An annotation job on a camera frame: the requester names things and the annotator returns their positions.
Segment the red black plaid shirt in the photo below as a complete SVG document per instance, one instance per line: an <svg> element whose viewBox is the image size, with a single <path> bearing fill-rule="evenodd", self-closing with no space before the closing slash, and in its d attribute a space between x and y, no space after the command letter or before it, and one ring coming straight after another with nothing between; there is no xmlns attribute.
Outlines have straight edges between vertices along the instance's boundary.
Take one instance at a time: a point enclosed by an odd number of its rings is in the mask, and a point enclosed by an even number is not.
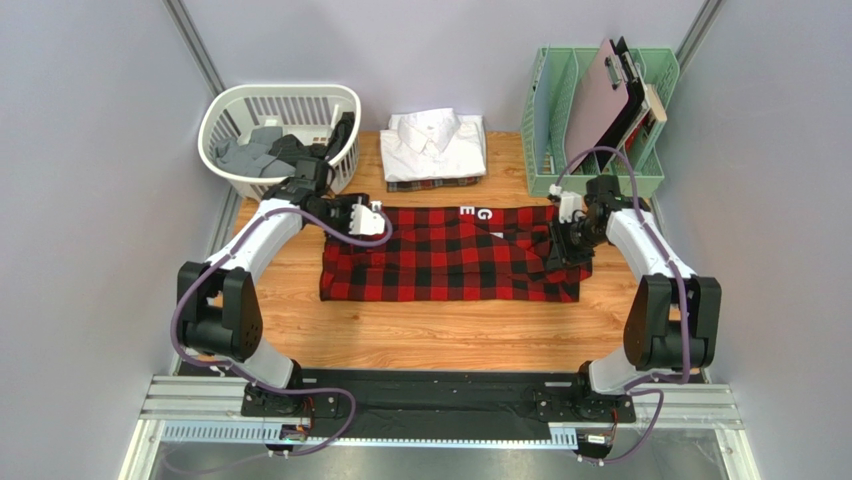
<svg viewBox="0 0 852 480"><path fill-rule="evenodd" d="M388 207L390 239L375 248L326 240L323 301L527 300L572 303L589 263L548 269L552 206Z"/></svg>

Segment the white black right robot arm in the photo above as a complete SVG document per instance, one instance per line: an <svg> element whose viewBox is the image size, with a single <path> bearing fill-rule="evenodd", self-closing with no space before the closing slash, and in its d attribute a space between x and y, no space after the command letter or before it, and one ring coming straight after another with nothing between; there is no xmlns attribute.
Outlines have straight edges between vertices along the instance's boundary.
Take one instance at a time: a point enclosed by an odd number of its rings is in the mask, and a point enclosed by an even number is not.
<svg viewBox="0 0 852 480"><path fill-rule="evenodd" d="M657 228L650 206L599 175L585 194L552 185L550 270L585 266L598 246L615 246L637 281L620 347L582 372L596 394L626 394L650 381L685 383L715 354L721 286L686 265Z"/></svg>

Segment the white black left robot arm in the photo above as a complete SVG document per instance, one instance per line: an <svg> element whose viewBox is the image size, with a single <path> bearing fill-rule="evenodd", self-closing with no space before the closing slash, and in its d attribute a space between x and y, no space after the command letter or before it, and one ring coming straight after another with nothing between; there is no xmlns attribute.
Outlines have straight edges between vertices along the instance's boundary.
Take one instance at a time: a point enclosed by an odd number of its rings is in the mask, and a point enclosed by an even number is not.
<svg viewBox="0 0 852 480"><path fill-rule="evenodd" d="M249 223L221 250L180 268L170 340L184 362L232 371L271 392L301 388L296 361L264 336L257 280L306 224L359 247L379 246L392 233L381 204L368 195L330 197L333 178L324 162L298 161L294 173L261 197Z"/></svg>

